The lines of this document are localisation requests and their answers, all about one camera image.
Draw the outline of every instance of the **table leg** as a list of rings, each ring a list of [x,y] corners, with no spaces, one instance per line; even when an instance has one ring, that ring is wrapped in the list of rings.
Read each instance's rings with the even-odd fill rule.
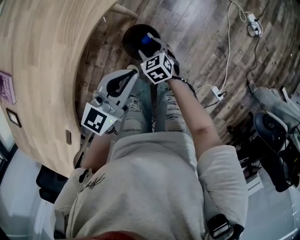
[[[126,7],[121,6],[120,4],[116,3],[111,9],[112,12],[115,13],[121,13],[130,17],[137,18],[137,14],[134,13],[133,11],[129,10]]]

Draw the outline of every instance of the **light blue jeans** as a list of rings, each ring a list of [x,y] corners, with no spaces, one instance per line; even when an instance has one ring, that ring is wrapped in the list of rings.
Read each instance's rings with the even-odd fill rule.
[[[138,78],[127,100],[128,112],[120,126],[118,139],[126,136],[152,133],[151,92],[148,83]],[[154,132],[190,132],[182,117],[176,99],[166,82],[157,86],[157,109]]]

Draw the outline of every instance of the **power strip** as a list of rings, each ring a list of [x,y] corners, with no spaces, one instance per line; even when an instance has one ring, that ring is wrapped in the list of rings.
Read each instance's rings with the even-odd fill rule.
[[[261,36],[262,30],[258,24],[258,20],[254,16],[254,14],[248,14],[247,19],[248,19],[249,24],[250,24],[251,28],[253,29],[255,35]]]
[[[216,97],[217,97],[217,99],[219,100],[219,101],[221,101],[224,97],[223,97],[223,95],[220,95],[220,91],[219,91],[219,89],[216,87],[216,86],[213,86],[212,88],[211,88],[211,90],[212,90],[212,92],[216,95]]]

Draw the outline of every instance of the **leg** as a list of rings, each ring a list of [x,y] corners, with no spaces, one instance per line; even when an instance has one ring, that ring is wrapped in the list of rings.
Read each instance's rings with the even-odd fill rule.
[[[137,79],[126,105],[128,112],[121,123],[118,139],[152,132],[150,86],[142,79]]]
[[[129,10],[126,7],[121,6],[120,4],[116,3],[112,8],[111,8],[112,12],[115,13],[121,13],[130,17],[134,17],[137,18],[137,14],[134,13],[133,11]]]
[[[166,82],[157,86],[155,132],[183,132],[190,135],[176,99]]]

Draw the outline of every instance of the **dark wood floor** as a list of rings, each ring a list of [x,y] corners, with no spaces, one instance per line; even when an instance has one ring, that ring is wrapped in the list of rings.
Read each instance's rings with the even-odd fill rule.
[[[244,11],[260,15],[267,0],[238,0]],[[101,78],[132,61],[122,48],[125,31],[138,23],[149,24],[174,50],[181,75],[197,88],[205,83],[220,88],[225,77],[228,56],[227,9],[229,0],[122,0],[120,4],[139,17],[107,13],[83,52],[79,64],[75,96],[80,119]],[[246,86],[245,72],[254,63],[255,38],[247,34],[247,23],[239,18],[236,6],[231,13],[231,60],[225,90],[227,96],[207,108],[224,140],[230,139],[226,127],[240,123],[249,111],[259,106]],[[257,47],[258,67],[249,75],[257,86],[293,93],[300,81],[300,4],[296,0],[270,0],[261,17],[263,37]],[[216,101],[209,88],[198,98],[204,105]]]

